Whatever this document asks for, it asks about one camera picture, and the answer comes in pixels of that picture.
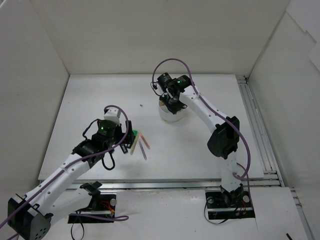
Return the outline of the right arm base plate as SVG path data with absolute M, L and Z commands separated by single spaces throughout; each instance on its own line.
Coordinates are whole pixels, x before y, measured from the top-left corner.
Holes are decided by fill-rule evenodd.
M 215 224 L 222 224 L 228 220 L 254 219 L 256 217 L 249 192 L 244 191 L 240 200 L 227 205 L 218 191 L 207 191 L 205 193 L 204 215 L 207 220 Z

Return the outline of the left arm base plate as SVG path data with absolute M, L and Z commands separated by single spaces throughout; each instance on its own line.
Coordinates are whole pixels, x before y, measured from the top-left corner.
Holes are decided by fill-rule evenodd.
M 68 224 L 104 224 L 114 223 L 111 219 L 115 216 L 117 204 L 117 195 L 115 192 L 103 192 L 100 194 L 99 199 L 91 202 L 88 207 L 77 210 L 74 214 L 92 215 L 103 219 L 96 219 L 87 216 L 71 215 L 67 218 Z

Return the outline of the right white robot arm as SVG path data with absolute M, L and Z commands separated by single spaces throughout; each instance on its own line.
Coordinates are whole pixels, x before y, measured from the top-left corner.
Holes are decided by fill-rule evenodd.
M 225 205 L 233 206 L 244 191 L 241 180 L 236 176 L 236 156 L 240 140 L 239 119 L 236 116 L 229 117 L 220 113 L 213 105 L 207 103 L 187 75 L 172 78 L 166 72 L 161 74 L 152 86 L 161 88 L 162 94 L 159 100 L 171 114 L 176 115 L 188 107 L 208 127 L 211 136 L 207 148 L 212 155 L 222 158 L 221 200 Z

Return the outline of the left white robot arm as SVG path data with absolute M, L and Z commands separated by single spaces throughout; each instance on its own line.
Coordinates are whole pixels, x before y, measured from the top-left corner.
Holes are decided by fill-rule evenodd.
M 100 204 L 101 183 L 82 184 L 70 197 L 63 192 L 81 175 L 88 172 L 105 154 L 112 154 L 118 146 L 132 146 L 134 132 L 130 120 L 125 121 L 126 131 L 117 120 L 96 119 L 97 132 L 85 138 L 71 152 L 67 160 L 45 181 L 24 196 L 8 200 L 8 224 L 25 240 L 41 240 L 59 220 L 76 211 L 94 210 Z

